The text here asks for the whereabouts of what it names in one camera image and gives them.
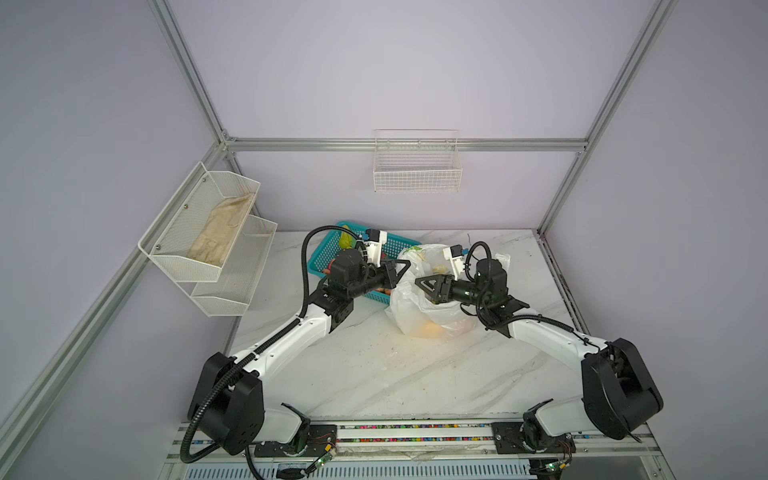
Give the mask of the white lemon print plastic bag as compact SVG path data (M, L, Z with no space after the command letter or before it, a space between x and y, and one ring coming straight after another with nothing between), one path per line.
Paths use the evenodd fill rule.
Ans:
M417 245L398 258L410 267L392 290L390 316L407 336L455 337L476 322L504 332L502 323L528 307L509 293L509 258L494 256L484 241L467 249L459 244Z

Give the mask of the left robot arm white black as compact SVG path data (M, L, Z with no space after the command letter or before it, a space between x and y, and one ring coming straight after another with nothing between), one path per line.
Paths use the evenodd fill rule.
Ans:
M282 444L293 454L306 448L310 419L287 403L268 406L267 382L345 321L356 298L395 288L411 265L383 257L388 238L384 231L355 234L343 226L334 229L352 236L355 245L336 255L315 289L303 289L299 312L253 346L233 356L216 353L205 362L180 444L182 462L197 462L219 449L238 455L254 442Z

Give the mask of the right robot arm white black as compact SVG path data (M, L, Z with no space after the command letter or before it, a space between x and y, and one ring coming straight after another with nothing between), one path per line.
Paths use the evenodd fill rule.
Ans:
M590 430L622 440L663 409L662 395L632 342L590 337L535 314L509 293L506 280L500 261L482 259L468 280L434 274L415 285L434 304L472 306L486 330L532 345L578 375L580 394L542 401L524 413L524 449L542 452L563 435Z

